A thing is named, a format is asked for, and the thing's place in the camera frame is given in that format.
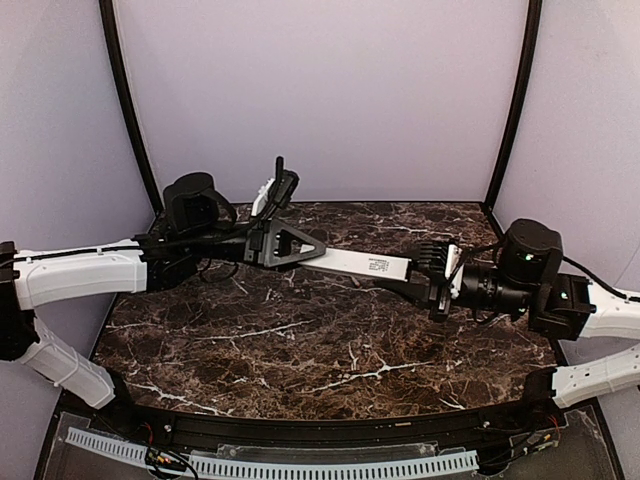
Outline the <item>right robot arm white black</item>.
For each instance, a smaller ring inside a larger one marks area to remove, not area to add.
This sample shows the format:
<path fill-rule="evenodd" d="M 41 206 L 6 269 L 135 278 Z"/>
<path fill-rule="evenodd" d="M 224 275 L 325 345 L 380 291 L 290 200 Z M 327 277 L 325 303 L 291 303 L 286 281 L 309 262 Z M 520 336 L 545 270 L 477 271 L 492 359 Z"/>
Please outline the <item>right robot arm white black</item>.
<path fill-rule="evenodd" d="M 559 232 L 518 219 L 487 246 L 436 241 L 412 251 L 407 271 L 424 275 L 424 284 L 409 277 L 376 284 L 427 309 L 436 322 L 460 307 L 490 319 L 525 317 L 530 331 L 548 339 L 638 339 L 639 295 L 611 287 L 584 266 L 576 275 L 563 273 L 566 260 Z"/>

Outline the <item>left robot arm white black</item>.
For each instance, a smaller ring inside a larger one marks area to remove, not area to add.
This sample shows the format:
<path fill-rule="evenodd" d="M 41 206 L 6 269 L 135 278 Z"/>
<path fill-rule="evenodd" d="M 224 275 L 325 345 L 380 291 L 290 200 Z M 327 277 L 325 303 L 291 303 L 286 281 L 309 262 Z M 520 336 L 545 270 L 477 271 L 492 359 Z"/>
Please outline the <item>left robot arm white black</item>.
<path fill-rule="evenodd" d="M 114 244 L 53 252 L 1 245 L 1 358 L 34 369 L 55 386 L 99 410 L 120 397 L 112 375 L 54 335 L 35 315 L 44 304 L 105 293 L 172 289 L 195 275 L 201 261 L 225 260 L 265 269 L 295 265 L 325 254 L 325 245 L 275 219 L 288 205 L 298 175 L 276 165 L 250 219 L 204 172 L 184 175 L 165 188 L 165 219 L 157 235 Z"/>

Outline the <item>white remote control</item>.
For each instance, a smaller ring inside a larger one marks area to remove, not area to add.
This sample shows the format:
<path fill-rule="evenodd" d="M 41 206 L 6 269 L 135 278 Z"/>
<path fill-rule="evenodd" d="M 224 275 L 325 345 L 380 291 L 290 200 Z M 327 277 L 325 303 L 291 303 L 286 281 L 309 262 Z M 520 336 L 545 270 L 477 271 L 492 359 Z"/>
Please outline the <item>white remote control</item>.
<path fill-rule="evenodd" d="M 327 248 L 323 255 L 303 260 L 299 265 L 341 275 L 404 282 L 407 280 L 410 263 L 411 260 L 406 257 Z"/>

